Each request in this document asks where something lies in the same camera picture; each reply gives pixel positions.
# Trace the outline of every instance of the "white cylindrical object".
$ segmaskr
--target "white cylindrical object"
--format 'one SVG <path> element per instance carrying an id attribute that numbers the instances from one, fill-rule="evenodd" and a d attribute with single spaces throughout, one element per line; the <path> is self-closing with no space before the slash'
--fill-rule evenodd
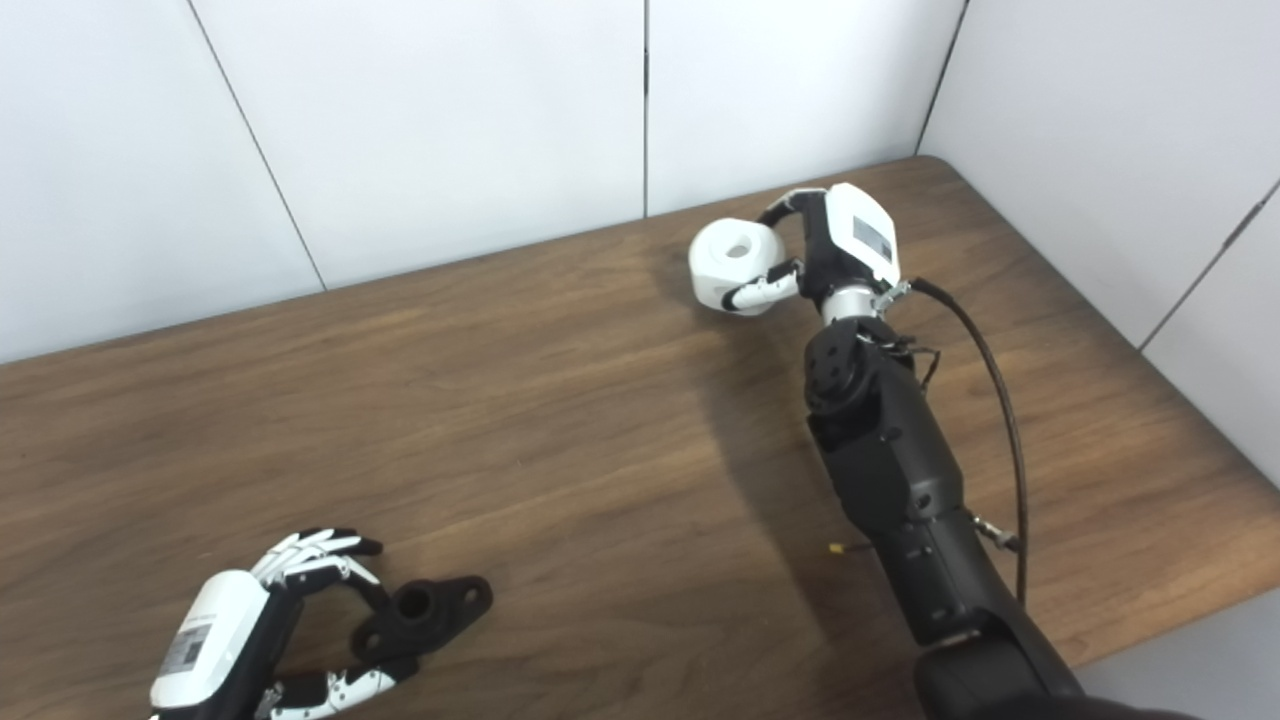
<path id="1" fill-rule="evenodd" d="M 786 258 L 782 238 L 773 228 L 721 218 L 703 228 L 689 246 L 689 273 L 698 301 L 714 310 L 723 310 L 724 293 L 763 275 Z M 739 315 L 759 315 L 772 307 L 762 305 L 741 310 Z"/>

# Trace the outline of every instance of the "label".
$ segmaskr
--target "label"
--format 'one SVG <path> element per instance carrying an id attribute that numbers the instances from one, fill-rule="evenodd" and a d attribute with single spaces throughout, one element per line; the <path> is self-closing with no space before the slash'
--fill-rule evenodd
<path id="1" fill-rule="evenodd" d="M 169 646 L 169 651 L 164 653 L 164 662 L 160 664 L 160 676 L 186 673 L 195 667 L 196 660 L 200 657 L 200 650 L 205 647 L 205 638 L 209 637 L 209 629 L 212 626 L 212 623 L 207 623 L 178 632 L 173 638 L 173 644 Z"/>

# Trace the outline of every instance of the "white casing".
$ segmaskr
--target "white casing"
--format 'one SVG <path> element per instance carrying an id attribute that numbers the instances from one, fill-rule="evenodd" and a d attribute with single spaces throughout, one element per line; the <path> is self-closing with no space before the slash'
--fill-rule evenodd
<path id="1" fill-rule="evenodd" d="M 724 293 L 763 275 L 786 258 L 782 238 L 773 228 L 750 220 L 721 218 L 703 228 L 689 246 L 689 273 L 694 295 L 703 305 L 723 310 Z M 759 315 L 772 306 L 758 305 L 737 315 Z"/>
<path id="2" fill-rule="evenodd" d="M 244 650 L 266 598 L 266 589 L 244 570 L 209 578 L 151 684 L 151 706 L 187 707 L 209 700 Z"/>
<path id="3" fill-rule="evenodd" d="M 893 218 L 870 195 L 847 182 L 832 186 L 826 200 L 827 227 L 836 247 L 870 268 L 876 279 L 897 284 L 902 270 Z"/>

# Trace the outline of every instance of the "cable connector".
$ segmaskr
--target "cable connector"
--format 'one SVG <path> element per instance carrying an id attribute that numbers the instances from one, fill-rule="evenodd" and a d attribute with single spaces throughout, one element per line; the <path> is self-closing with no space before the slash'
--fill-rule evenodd
<path id="1" fill-rule="evenodd" d="M 878 315 L 883 315 L 884 310 L 888 310 L 890 305 L 897 302 L 900 297 L 905 296 L 909 292 L 911 292 L 911 283 L 908 281 L 902 281 L 896 286 L 888 288 L 883 295 L 876 296 L 876 299 L 872 300 L 872 310 L 876 310 Z"/>
<path id="2" fill-rule="evenodd" d="M 982 518 L 973 516 L 973 527 L 978 530 L 978 534 L 989 539 L 1000 550 L 1007 550 L 1009 552 L 1018 552 L 1023 543 L 1018 539 L 1018 536 L 1007 530 L 1001 530 L 996 525 L 983 520 Z"/>

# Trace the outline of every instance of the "black cable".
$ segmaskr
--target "black cable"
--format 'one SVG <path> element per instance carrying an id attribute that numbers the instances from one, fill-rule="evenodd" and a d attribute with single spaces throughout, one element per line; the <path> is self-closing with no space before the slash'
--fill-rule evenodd
<path id="1" fill-rule="evenodd" d="M 973 318 L 964 311 L 964 307 L 961 307 L 960 304 L 956 302 L 950 293 L 947 293 L 947 291 L 924 278 L 915 278 L 911 281 L 911 290 L 922 295 L 928 295 L 955 313 L 956 318 L 960 319 L 965 329 L 969 331 L 969 336 L 973 337 L 974 345 L 978 346 L 978 352 L 982 354 L 982 361 L 987 364 L 987 373 L 991 374 L 991 380 L 996 384 L 996 395 L 1000 397 L 1000 409 L 1005 414 L 1005 429 L 1009 430 L 1009 451 L 1014 456 L 1014 488 L 1018 496 L 1019 541 L 1016 594 L 1018 602 L 1025 607 L 1027 552 L 1029 547 L 1028 525 L 1030 524 L 1027 507 L 1027 461 L 1023 459 L 1023 441 L 1018 434 L 1018 419 L 1014 416 L 1014 404 L 1009 398 L 1009 387 L 1005 386 L 1005 377 L 1000 374 L 1000 366 L 996 365 L 996 356 L 992 355 L 991 346 L 987 345 L 986 338 L 982 337 L 982 332 L 978 331 L 978 325 L 974 324 Z"/>

